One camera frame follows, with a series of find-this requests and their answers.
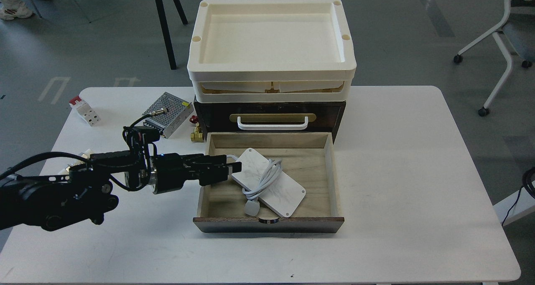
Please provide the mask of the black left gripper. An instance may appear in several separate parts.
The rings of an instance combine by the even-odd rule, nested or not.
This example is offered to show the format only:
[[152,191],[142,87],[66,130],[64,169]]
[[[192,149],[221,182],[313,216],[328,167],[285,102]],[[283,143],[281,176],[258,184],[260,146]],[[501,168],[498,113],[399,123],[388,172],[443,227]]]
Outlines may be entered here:
[[[242,164],[227,164],[225,154],[157,154],[151,157],[151,165],[150,184],[154,194],[180,190],[186,180],[198,180],[200,186],[209,186],[242,171]],[[201,169],[195,165],[208,166]]]

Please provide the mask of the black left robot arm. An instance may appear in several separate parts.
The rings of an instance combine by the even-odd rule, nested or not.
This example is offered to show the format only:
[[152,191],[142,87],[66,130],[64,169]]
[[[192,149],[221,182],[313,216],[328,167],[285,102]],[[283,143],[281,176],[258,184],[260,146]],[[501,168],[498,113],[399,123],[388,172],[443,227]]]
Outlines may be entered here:
[[90,219],[102,224],[104,214],[118,205],[113,184],[127,191],[154,186],[154,194],[176,191],[187,180],[207,186],[242,170],[240,162],[228,163],[226,155],[176,153],[149,156],[132,151],[92,154],[72,166],[68,175],[24,177],[19,169],[41,160],[69,157],[50,152],[31,157],[1,175],[1,228],[20,224],[55,231]]

